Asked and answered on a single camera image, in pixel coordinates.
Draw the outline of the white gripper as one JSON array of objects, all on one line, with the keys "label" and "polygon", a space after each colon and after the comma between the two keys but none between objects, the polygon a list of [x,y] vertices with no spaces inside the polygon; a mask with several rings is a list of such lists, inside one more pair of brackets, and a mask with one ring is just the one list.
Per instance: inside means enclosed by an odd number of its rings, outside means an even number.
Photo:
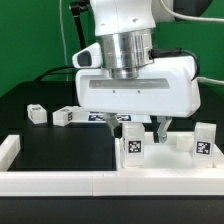
[{"label": "white gripper", "polygon": [[136,79],[113,79],[106,69],[82,69],[76,75],[77,98],[84,110],[105,112],[115,138],[121,137],[121,124],[114,113],[156,116],[154,142],[165,143],[171,117],[189,117],[201,105],[194,73],[189,56],[157,58],[140,68]]}]

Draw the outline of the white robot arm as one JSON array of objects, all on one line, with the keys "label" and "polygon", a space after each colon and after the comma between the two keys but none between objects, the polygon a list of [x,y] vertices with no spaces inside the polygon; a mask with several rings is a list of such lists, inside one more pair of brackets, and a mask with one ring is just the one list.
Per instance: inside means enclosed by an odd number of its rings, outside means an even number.
[{"label": "white robot arm", "polygon": [[153,47],[158,22],[201,20],[209,6],[186,0],[90,0],[97,42],[73,56],[80,106],[102,112],[112,134],[124,133],[118,113],[157,118],[154,140],[167,140],[174,117],[200,107],[197,57],[181,48]]}]

